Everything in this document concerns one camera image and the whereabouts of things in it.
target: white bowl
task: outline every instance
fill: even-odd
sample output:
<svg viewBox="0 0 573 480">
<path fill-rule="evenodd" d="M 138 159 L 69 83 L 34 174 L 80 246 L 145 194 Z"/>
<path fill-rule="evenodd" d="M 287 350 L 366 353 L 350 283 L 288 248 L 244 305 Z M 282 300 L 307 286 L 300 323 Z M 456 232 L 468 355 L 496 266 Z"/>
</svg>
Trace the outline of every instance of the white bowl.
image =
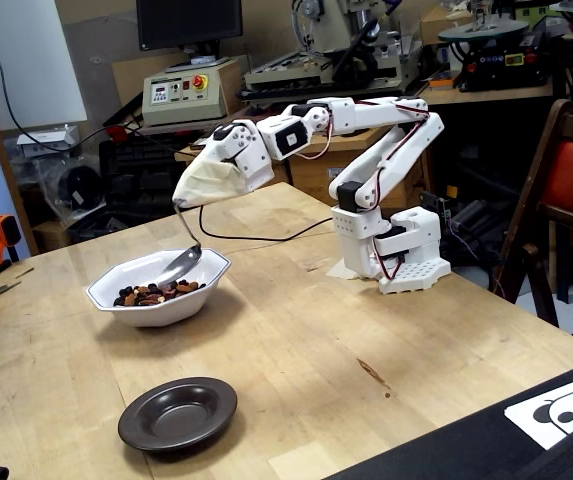
<svg viewBox="0 0 573 480">
<path fill-rule="evenodd" d="M 163 327 L 195 315 L 215 291 L 230 267 L 230 260 L 205 248 L 199 263 L 188 272 L 188 282 L 205 283 L 204 288 L 152 307 L 114 307 L 119 291 L 127 286 L 148 285 L 184 250 L 164 250 L 111 268 L 86 290 L 102 312 L 111 312 L 117 320 L 133 327 Z"/>
</svg>

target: metal spoon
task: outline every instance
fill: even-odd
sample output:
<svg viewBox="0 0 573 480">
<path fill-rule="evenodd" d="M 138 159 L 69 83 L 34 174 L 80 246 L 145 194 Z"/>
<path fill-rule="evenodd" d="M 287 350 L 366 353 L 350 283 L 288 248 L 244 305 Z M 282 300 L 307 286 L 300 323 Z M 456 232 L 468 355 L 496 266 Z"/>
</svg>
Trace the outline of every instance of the metal spoon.
<svg viewBox="0 0 573 480">
<path fill-rule="evenodd" d="M 195 238 L 195 235 L 193 235 L 193 232 L 190 230 L 186 220 L 184 220 L 184 216 L 182 215 L 182 212 L 179 210 L 177 205 L 175 205 L 175 211 L 177 212 L 179 219 L 184 224 L 184 227 L 188 231 L 188 234 L 195 241 L 196 245 L 186 250 L 164 269 L 164 271 L 157 277 L 157 280 L 155 281 L 158 287 L 164 287 L 172 281 L 183 277 L 188 272 L 190 272 L 195 267 L 195 265 L 197 265 L 197 262 L 199 262 L 200 258 L 202 258 L 202 244 Z"/>
</svg>

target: monitor screen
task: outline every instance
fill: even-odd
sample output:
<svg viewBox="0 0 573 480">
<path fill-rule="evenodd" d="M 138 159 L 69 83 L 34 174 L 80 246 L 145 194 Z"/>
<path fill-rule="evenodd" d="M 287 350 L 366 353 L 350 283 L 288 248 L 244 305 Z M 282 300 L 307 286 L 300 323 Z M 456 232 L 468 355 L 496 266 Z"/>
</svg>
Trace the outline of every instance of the monitor screen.
<svg viewBox="0 0 573 480">
<path fill-rule="evenodd" d="M 240 36 L 241 0 L 137 0 L 139 48 L 155 50 Z"/>
</svg>

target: knob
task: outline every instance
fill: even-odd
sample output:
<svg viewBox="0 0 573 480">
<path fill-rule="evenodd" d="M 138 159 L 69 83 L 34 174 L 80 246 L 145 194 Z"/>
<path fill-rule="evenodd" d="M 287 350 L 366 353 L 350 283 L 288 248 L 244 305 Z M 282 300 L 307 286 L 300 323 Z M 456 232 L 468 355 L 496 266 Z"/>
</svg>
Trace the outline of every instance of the knob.
<svg viewBox="0 0 573 480">
<path fill-rule="evenodd" d="M 205 75 L 197 75 L 195 78 L 193 78 L 193 87 L 195 87 L 195 90 L 204 90 L 207 85 L 208 77 Z"/>
</svg>

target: trail mix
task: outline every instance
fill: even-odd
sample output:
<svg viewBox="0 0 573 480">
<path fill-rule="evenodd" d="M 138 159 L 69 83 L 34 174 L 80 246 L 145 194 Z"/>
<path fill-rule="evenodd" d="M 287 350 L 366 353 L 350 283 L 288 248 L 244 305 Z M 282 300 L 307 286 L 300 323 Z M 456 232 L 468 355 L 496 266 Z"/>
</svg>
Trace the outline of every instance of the trail mix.
<svg viewBox="0 0 573 480">
<path fill-rule="evenodd" d="M 181 297 L 187 293 L 194 292 L 204 288 L 205 283 L 201 285 L 197 282 L 188 283 L 186 280 L 171 282 L 165 287 L 159 288 L 156 284 L 151 283 L 147 287 L 126 287 L 119 291 L 119 297 L 113 303 L 114 307 L 152 307 L 159 305 L 166 300 Z"/>
</svg>

